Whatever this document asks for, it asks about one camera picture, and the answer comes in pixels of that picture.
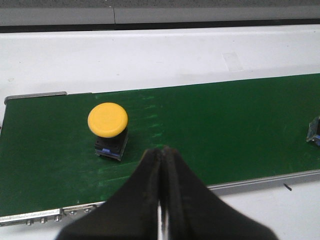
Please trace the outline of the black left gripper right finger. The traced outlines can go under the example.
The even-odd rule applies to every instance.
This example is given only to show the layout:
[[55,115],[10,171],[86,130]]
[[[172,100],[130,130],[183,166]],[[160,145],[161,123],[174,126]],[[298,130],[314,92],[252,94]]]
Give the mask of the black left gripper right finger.
[[180,153],[162,150],[162,175],[172,240],[276,240],[265,225],[235,210],[192,172]]

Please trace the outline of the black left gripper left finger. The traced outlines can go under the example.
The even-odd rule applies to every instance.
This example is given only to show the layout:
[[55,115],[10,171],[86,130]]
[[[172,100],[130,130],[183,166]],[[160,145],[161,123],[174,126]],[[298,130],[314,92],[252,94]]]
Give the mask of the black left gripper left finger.
[[58,240],[156,240],[162,152],[148,149],[105,203],[65,226]]

